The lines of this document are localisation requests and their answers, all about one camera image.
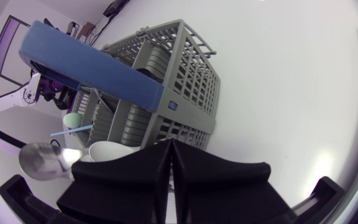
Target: white surface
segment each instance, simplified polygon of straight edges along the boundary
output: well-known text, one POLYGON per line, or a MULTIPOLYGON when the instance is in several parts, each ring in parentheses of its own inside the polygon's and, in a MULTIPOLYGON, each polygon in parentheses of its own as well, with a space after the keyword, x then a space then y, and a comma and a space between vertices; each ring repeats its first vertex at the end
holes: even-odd
POLYGON ((36 0, 81 24, 96 24, 114 0, 36 0))
POLYGON ((132 0, 95 46, 174 19, 218 52, 208 152, 269 163, 289 206, 324 175, 349 187, 358 168, 357 1, 132 0))
POLYGON ((89 158, 92 162, 105 162, 128 156, 139 150, 140 147, 128 147, 123 144, 98 141, 89 147, 89 158))

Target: spoon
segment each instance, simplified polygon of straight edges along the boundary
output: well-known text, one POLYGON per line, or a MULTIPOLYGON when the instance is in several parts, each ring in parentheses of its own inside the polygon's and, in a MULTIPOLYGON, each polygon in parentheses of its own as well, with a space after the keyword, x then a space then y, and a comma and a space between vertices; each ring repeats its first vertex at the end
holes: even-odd
POLYGON ((30 143, 19 153, 22 170, 35 180, 68 177, 71 166, 88 153, 88 148, 67 149, 48 143, 30 143))

